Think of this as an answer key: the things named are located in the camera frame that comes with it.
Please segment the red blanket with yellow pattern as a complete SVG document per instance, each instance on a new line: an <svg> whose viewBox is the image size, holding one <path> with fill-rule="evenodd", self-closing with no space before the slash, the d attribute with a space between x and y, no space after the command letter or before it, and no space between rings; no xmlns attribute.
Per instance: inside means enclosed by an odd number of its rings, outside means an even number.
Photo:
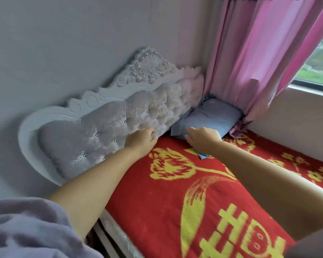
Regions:
<svg viewBox="0 0 323 258"><path fill-rule="evenodd" d="M107 212L145 258L284 258L295 241L213 157L163 135Z"/></svg>

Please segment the person's right hand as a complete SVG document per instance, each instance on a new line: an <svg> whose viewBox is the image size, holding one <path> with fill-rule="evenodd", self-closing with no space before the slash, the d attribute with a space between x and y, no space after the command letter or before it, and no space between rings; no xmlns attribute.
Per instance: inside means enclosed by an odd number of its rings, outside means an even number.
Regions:
<svg viewBox="0 0 323 258"><path fill-rule="evenodd" d="M199 129L189 127L187 132L189 133L188 135L194 134L196 136L196 146L191 147L200 153L217 157L223 143L217 130L206 127Z"/></svg>

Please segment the grey fleece left sleeve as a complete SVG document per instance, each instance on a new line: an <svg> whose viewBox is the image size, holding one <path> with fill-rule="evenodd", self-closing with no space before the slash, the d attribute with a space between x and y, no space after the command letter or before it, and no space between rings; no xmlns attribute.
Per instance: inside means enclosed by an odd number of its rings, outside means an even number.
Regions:
<svg viewBox="0 0 323 258"><path fill-rule="evenodd" d="M0 258L104 258L83 243L69 216L50 200L0 200Z"/></svg>

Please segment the person's left forearm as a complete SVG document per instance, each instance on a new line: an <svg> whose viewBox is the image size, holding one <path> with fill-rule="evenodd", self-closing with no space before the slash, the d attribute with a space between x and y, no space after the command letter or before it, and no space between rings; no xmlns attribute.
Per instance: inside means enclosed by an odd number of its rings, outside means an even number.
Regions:
<svg viewBox="0 0 323 258"><path fill-rule="evenodd" d="M125 147L62 185L47 199L60 205L84 240L128 169L149 151Z"/></svg>

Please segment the person's right forearm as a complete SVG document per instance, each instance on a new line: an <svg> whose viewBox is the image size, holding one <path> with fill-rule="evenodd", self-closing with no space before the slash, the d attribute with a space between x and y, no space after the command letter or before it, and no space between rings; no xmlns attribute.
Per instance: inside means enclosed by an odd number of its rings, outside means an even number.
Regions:
<svg viewBox="0 0 323 258"><path fill-rule="evenodd" d="M227 142L213 142L209 149L294 240L323 228L321 187Z"/></svg>

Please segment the window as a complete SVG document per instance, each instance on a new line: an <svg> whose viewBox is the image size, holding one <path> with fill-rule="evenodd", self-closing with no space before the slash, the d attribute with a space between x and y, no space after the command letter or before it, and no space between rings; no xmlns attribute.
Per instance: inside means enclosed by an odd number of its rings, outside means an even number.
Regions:
<svg viewBox="0 0 323 258"><path fill-rule="evenodd" d="M297 72L291 84L323 92L323 39Z"/></svg>

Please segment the person's left hand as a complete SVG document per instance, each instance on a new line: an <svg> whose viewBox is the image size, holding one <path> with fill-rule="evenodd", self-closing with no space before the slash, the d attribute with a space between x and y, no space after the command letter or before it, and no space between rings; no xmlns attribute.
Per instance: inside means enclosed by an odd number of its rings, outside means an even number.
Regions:
<svg viewBox="0 0 323 258"><path fill-rule="evenodd" d="M150 146L154 131L153 128L139 129L127 136L124 148L135 160L145 157L154 148Z"/></svg>

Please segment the white bed frame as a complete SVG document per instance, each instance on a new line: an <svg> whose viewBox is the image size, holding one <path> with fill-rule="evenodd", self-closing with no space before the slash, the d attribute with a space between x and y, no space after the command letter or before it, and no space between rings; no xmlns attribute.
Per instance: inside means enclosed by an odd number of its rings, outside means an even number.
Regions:
<svg viewBox="0 0 323 258"><path fill-rule="evenodd" d="M104 230L101 228L100 224L96 222L93 228L101 245L107 252L107 256L105 258L119 258L117 252L115 251L113 245L106 236Z"/></svg>

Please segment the white tufted carved headboard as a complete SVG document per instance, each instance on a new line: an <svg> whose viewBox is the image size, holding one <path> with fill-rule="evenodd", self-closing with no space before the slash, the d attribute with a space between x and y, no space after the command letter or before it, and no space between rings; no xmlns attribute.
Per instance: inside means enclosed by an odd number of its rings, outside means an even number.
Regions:
<svg viewBox="0 0 323 258"><path fill-rule="evenodd" d="M153 128L165 134L203 95L201 67L178 69L155 49L141 49L113 82L65 107L27 116L18 144L29 164L61 186L123 148L128 134Z"/></svg>

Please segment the pink curtain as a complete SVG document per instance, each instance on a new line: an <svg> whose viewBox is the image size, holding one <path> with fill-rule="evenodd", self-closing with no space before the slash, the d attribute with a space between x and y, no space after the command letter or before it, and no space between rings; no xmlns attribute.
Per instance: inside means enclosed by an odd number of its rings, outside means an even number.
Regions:
<svg viewBox="0 0 323 258"><path fill-rule="evenodd" d="M241 138L323 39L323 0L221 0L204 94L238 108Z"/></svg>

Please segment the blue pillow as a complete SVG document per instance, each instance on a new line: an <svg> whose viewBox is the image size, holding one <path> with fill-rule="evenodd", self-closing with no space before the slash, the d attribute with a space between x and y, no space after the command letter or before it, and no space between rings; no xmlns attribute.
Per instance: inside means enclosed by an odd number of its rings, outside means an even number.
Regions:
<svg viewBox="0 0 323 258"><path fill-rule="evenodd" d="M196 108L191 108L171 126L170 135L185 140L185 135L190 135L189 127L206 127L217 130L222 138L243 116L238 108L207 94Z"/></svg>

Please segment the grey fleece sleeve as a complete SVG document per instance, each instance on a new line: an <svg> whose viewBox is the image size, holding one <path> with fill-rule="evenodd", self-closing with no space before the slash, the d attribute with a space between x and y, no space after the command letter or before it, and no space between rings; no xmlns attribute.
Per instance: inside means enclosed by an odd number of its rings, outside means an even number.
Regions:
<svg viewBox="0 0 323 258"><path fill-rule="evenodd" d="M323 258L323 228L297 241L284 258Z"/></svg>
<svg viewBox="0 0 323 258"><path fill-rule="evenodd" d="M0 258L104 258L83 243L69 216L50 200L0 200Z"/></svg>

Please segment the grey fleece right sleeve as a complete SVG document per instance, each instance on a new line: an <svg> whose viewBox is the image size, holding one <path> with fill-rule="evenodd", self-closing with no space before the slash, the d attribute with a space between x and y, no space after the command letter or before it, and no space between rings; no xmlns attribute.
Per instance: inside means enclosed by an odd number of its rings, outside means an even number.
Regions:
<svg viewBox="0 0 323 258"><path fill-rule="evenodd" d="M323 228L297 241L284 258L323 258Z"/></svg>

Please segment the plastic-covered mattress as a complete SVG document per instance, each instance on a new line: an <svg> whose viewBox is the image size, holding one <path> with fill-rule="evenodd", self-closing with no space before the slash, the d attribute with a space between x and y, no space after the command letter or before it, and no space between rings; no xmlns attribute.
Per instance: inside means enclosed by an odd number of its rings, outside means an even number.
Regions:
<svg viewBox="0 0 323 258"><path fill-rule="evenodd" d="M104 210L100 215L98 223L104 230L119 258L145 258L107 210Z"/></svg>

